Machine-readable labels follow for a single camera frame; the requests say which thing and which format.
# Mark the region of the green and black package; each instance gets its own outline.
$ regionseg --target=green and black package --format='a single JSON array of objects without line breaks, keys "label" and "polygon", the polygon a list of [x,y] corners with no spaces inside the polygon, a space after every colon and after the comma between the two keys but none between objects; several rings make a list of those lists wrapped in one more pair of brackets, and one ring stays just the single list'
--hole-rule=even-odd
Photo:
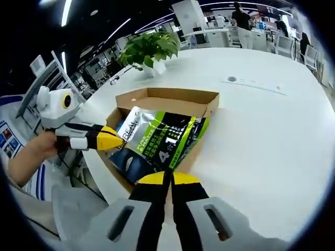
[{"label": "green and black package", "polygon": [[208,123],[208,118],[133,107],[118,131],[126,145],[109,159],[132,183],[150,173],[175,170]]}]

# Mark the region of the white tabletop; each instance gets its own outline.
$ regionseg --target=white tabletop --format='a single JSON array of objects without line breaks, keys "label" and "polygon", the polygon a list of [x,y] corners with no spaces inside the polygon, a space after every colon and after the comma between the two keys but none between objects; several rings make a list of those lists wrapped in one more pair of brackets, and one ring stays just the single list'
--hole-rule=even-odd
[{"label": "white tabletop", "polygon": [[[335,114],[314,76],[283,56],[236,48],[181,51],[166,67],[157,78],[131,69],[118,84],[103,85],[85,103],[82,117],[105,123],[115,95],[137,88],[220,92],[220,108],[190,173],[210,196],[246,215],[261,235],[292,240],[317,209],[332,171]],[[278,86],[284,95],[229,83],[229,76]],[[95,151],[84,157],[108,203],[128,196]]]},{"label": "white tabletop", "polygon": [[210,33],[210,32],[228,32],[228,31],[229,31],[228,28],[197,30],[197,31],[193,31],[191,33],[188,33],[188,34],[184,35],[183,37],[189,37],[189,36],[193,36],[193,35]]},{"label": "white tabletop", "polygon": [[[191,33],[188,33],[188,34],[184,35],[183,37],[189,37],[189,36],[193,36],[193,35],[205,34],[205,33],[211,33],[211,32],[228,32],[228,31],[229,31],[229,28],[205,29],[205,30],[193,31]],[[256,29],[256,28],[253,28],[251,31],[255,32],[255,33],[258,33],[258,34],[264,33],[264,30]]]}]

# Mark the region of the cardboard box flap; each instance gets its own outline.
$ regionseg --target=cardboard box flap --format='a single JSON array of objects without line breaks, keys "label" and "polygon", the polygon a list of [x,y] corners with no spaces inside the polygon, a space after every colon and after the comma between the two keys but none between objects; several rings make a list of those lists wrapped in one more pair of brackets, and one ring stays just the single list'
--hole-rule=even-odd
[{"label": "cardboard box flap", "polygon": [[131,110],[138,106],[196,117],[209,117],[218,100],[218,93],[178,88],[144,88],[116,97],[119,108]]}]

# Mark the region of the potted plant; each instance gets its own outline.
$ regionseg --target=potted plant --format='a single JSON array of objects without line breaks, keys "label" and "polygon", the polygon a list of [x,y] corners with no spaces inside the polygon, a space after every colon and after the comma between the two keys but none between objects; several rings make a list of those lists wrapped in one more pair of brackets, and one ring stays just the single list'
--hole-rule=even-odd
[{"label": "potted plant", "polygon": [[159,31],[142,34],[128,41],[119,56],[119,63],[143,71],[150,77],[162,74],[166,68],[164,60],[178,56],[178,40],[172,33]]}]

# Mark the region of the poster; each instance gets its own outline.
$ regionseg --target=poster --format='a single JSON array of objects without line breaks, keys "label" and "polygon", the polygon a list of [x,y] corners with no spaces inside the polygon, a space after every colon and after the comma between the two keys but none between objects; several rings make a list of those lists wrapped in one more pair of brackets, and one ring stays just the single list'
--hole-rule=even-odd
[{"label": "poster", "polygon": [[2,134],[5,136],[7,140],[12,136],[12,132],[10,131],[9,128],[6,128]]},{"label": "poster", "polygon": [[5,153],[7,154],[8,158],[11,158],[13,153],[14,153],[14,150],[13,148],[10,146],[10,144],[8,144],[5,149],[4,149]]},{"label": "poster", "polygon": [[3,134],[0,134],[0,148],[3,148],[6,142],[7,140],[5,136]]},{"label": "poster", "polygon": [[12,149],[15,151],[16,148],[19,146],[19,142],[17,141],[16,138],[13,138],[11,141],[10,141],[10,146],[12,147]]}]

